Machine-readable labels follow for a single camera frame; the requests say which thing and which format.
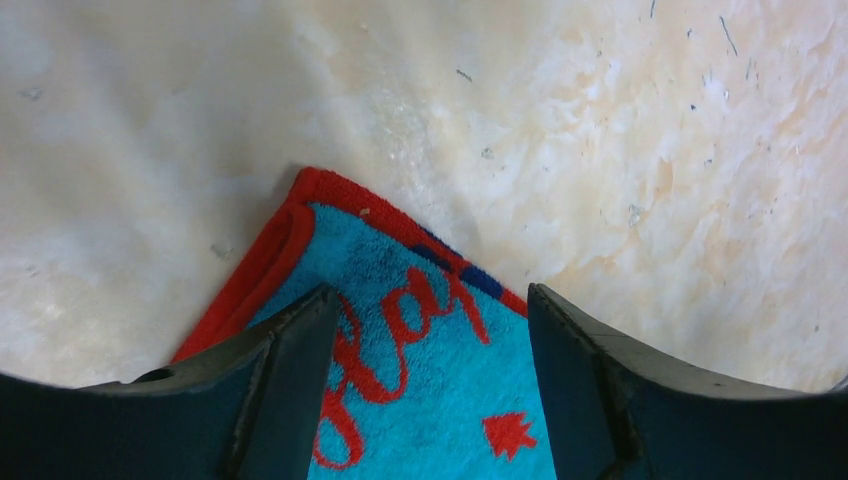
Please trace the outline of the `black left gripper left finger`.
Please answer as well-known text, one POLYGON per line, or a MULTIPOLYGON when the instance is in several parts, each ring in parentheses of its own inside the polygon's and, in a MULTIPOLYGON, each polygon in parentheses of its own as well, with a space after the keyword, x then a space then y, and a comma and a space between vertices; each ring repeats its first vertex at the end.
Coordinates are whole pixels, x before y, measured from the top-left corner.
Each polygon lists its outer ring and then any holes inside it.
POLYGON ((340 316, 319 286, 130 383, 1 378, 5 479, 304 479, 340 316))

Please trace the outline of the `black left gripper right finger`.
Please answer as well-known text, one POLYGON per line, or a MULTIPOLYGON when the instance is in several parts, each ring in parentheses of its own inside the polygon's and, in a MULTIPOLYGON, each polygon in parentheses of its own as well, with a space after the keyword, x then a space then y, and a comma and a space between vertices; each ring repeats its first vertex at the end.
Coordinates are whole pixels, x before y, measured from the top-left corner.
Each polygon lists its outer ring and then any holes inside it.
POLYGON ((528 327, 560 479, 843 479, 847 394, 703 369, 542 284, 528 327))

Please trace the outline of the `red blue patterned towel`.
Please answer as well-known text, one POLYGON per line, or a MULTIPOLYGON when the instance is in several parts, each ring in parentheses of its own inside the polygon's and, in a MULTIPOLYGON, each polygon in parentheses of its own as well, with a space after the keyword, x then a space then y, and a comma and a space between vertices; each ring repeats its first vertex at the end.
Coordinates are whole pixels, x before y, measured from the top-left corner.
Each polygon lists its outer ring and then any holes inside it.
POLYGON ((319 284, 342 312, 312 479, 551 479, 519 296, 387 200, 306 167, 177 351, 319 284))

